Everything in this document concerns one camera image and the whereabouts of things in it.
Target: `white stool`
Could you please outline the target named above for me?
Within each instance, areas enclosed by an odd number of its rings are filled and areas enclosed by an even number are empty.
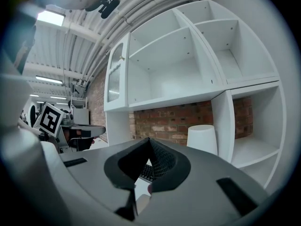
[[[214,126],[198,125],[189,127],[187,146],[217,155]]]

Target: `frosted glass panel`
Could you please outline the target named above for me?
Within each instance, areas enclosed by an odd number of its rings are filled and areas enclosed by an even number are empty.
[[[108,102],[119,98],[120,65],[109,76]]]
[[[112,58],[112,63],[110,65],[110,68],[112,68],[112,66],[114,67],[121,59],[122,49],[123,49],[123,43],[119,44],[118,47],[116,48]]]

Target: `shelf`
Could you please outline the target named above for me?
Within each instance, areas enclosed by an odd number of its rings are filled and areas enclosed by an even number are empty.
[[[241,170],[252,177],[255,181],[257,181],[261,186],[266,188],[273,168],[275,166],[275,162],[277,159],[277,155],[274,155],[266,160],[263,160],[259,163],[253,164],[248,167],[241,168]]]
[[[212,57],[196,32],[182,28],[166,34],[130,56],[128,61],[128,103],[187,91],[200,94],[216,91],[221,84]]]
[[[187,27],[186,23],[172,10],[152,18],[131,33],[129,55],[152,41],[184,27]]]
[[[211,47],[227,83],[277,75],[269,53],[241,20],[219,19],[196,23],[195,26],[204,43]]]
[[[148,110],[174,105],[189,104],[200,101],[211,100],[221,93],[220,89],[200,89],[196,93],[187,92],[182,94],[172,94],[170,96],[144,100],[128,105],[130,111]]]
[[[278,153],[279,149],[248,136],[236,139],[231,164],[237,168],[246,167]]]
[[[236,18],[229,10],[209,0],[191,2],[176,9],[184,14],[193,24],[215,19]]]

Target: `cubby compartment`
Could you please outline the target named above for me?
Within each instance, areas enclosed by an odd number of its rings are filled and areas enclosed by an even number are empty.
[[[193,24],[215,19],[236,18],[229,10],[209,0],[191,2],[176,9],[184,14]]]
[[[253,133],[234,140],[231,164],[242,168],[276,155],[283,145],[286,122],[279,82],[232,89],[231,96],[250,97],[253,111]]]
[[[227,83],[277,76],[273,61],[256,34],[241,20],[220,19],[195,24],[211,47]]]
[[[131,33],[129,55],[152,41],[184,27],[187,25],[183,19],[175,15],[172,10],[152,18]]]
[[[130,56],[129,107],[155,98],[186,97],[210,91],[221,84],[214,66],[210,53],[193,29],[169,33]]]
[[[243,167],[241,170],[266,188],[272,176],[277,154],[251,166]]]

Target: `white shelving unit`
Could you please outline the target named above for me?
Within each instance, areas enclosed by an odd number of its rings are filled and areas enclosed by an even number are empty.
[[[233,99],[246,96],[253,134],[235,139]],[[266,187],[285,137],[281,81],[256,34],[211,0],[166,11],[112,49],[104,92],[108,143],[130,140],[129,111],[206,100],[212,100],[219,156]]]

